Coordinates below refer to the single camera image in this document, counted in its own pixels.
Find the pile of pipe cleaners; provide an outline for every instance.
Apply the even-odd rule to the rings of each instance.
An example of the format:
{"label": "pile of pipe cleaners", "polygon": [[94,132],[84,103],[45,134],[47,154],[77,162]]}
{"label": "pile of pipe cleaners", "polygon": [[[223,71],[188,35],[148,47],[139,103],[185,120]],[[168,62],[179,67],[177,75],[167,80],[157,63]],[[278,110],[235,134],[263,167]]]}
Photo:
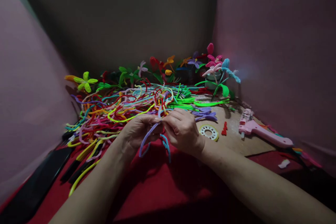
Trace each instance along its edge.
{"label": "pile of pipe cleaners", "polygon": [[[71,75],[65,77],[66,80],[76,84],[78,95],[71,96],[80,104],[82,110],[79,121],[75,125],[66,125],[67,131],[72,135],[68,140],[68,147],[79,145],[84,147],[96,145],[97,147],[97,145],[101,145],[99,151],[95,152],[96,149],[94,149],[87,159],[86,162],[90,162],[91,165],[79,179],[99,162],[104,147],[112,143],[127,122],[138,115],[147,113],[162,118],[174,108],[181,108],[192,111],[196,121],[202,119],[217,121],[216,113],[211,112],[211,107],[229,102],[229,89],[223,83],[228,78],[234,78],[239,83],[240,80],[236,77],[235,71],[229,70],[229,59],[221,62],[221,55],[216,58],[211,55],[213,53],[212,43],[207,49],[207,54],[199,56],[198,52],[195,52],[192,57],[179,62],[175,69],[172,66],[175,56],[169,57],[166,62],[160,62],[151,57],[151,71],[149,71],[149,66],[146,66],[146,63],[142,61],[134,71],[131,68],[119,67],[119,72],[105,71],[101,75],[101,79],[91,79],[89,72],[85,72],[83,78]],[[201,68],[204,70],[203,76],[215,76],[216,71],[222,72],[222,75],[219,76],[220,81],[218,82],[215,78],[215,82],[205,80],[195,85],[181,84],[183,71],[197,73]],[[209,90],[204,86],[198,86],[207,82],[216,85],[215,92],[218,88],[222,88],[223,97],[226,98],[212,103],[195,101],[198,95],[209,94]],[[148,131],[143,139],[139,157],[143,157],[149,150],[150,143],[146,150],[142,151],[147,137],[156,126],[157,124]],[[167,149],[170,163],[168,139],[161,134],[161,140]]]}

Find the small red object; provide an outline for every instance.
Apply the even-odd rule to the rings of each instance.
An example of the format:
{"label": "small red object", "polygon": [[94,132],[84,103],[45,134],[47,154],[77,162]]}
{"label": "small red object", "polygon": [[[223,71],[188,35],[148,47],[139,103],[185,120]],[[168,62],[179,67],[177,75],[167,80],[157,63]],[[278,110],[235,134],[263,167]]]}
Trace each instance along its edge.
{"label": "small red object", "polygon": [[226,130],[227,130],[227,128],[228,128],[228,123],[225,122],[225,123],[224,123],[224,128],[223,128],[223,130],[222,130],[222,135],[226,135]]}

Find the hot glue gun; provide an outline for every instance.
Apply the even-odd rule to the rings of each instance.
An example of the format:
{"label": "hot glue gun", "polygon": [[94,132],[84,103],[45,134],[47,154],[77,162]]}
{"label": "hot glue gun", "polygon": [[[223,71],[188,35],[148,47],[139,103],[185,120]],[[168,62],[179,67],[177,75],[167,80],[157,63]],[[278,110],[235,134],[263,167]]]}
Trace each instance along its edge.
{"label": "hot glue gun", "polygon": [[262,128],[253,119],[253,111],[246,108],[240,118],[239,133],[243,139],[245,135],[250,135],[252,132],[281,148],[289,148],[294,145],[289,138],[280,137]]}

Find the red cloth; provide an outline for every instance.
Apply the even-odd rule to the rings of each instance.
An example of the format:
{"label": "red cloth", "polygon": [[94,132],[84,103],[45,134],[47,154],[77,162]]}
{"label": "red cloth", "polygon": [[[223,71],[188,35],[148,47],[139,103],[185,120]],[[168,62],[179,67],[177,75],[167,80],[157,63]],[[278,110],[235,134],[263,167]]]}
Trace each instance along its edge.
{"label": "red cloth", "polygon": [[[237,218],[243,218],[239,214],[233,214],[234,211],[245,212],[245,217],[253,218],[250,211],[233,197],[221,179],[207,166],[171,145],[170,150],[171,164],[168,163],[167,151],[159,140],[151,144],[143,158],[136,155],[111,207],[110,221],[148,221],[144,216],[150,215],[150,222],[166,223],[177,218],[174,213],[181,215],[177,212],[180,209],[183,213],[188,213],[186,220],[191,220],[193,216],[194,221],[200,222],[203,217],[200,210],[205,206],[212,217],[222,216],[225,207],[226,219],[233,218],[237,221]],[[78,149],[73,153],[29,224],[48,223],[68,198],[71,185],[61,184],[60,177],[79,153]],[[268,152],[250,159],[278,174],[302,168],[291,160],[287,168],[280,169],[278,164],[286,158],[278,152]]]}

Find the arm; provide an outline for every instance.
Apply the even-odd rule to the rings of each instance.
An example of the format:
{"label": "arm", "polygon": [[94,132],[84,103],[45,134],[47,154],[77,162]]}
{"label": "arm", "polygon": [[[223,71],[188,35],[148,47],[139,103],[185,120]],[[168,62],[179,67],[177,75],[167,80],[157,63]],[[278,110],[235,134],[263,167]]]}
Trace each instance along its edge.
{"label": "arm", "polygon": [[169,139],[208,165],[266,223],[335,223],[336,214],[286,179],[199,135],[194,117],[175,109],[163,119]]}
{"label": "arm", "polygon": [[[130,121],[49,224],[104,223],[123,175],[147,133],[147,126],[158,121],[154,115],[140,115]],[[158,126],[148,141],[158,139],[161,131],[162,126]]]}

